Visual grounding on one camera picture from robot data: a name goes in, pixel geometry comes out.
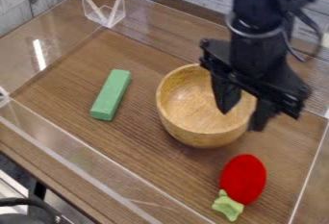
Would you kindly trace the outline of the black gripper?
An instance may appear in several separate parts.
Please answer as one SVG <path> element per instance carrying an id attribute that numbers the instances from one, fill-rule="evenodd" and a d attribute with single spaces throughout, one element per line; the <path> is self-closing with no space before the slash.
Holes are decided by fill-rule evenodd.
<path id="1" fill-rule="evenodd" d="M 214 100 L 224 114 L 237 106 L 245 91 L 257 99 L 251 131 L 263 132 L 280 113 L 300 118 L 312 89 L 288 63 L 287 36 L 233 35 L 231 41 L 204 38 L 200 46 L 201 66 L 210 71 Z"/>

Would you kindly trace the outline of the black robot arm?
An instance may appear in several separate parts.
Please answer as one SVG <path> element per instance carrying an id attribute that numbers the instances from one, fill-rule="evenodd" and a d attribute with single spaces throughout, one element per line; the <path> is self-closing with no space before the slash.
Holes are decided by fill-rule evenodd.
<path id="1" fill-rule="evenodd" d="M 239 105 L 243 93 L 257 98 L 248 122 L 261 132 L 281 113 L 297 118 L 312 95 L 311 86 L 289 66 L 295 21 L 301 20 L 323 36 L 319 24 L 304 13 L 315 0 L 233 0 L 227 15 L 228 42 L 201 40 L 201 66 L 210 71 L 214 100 L 221 112 Z"/>

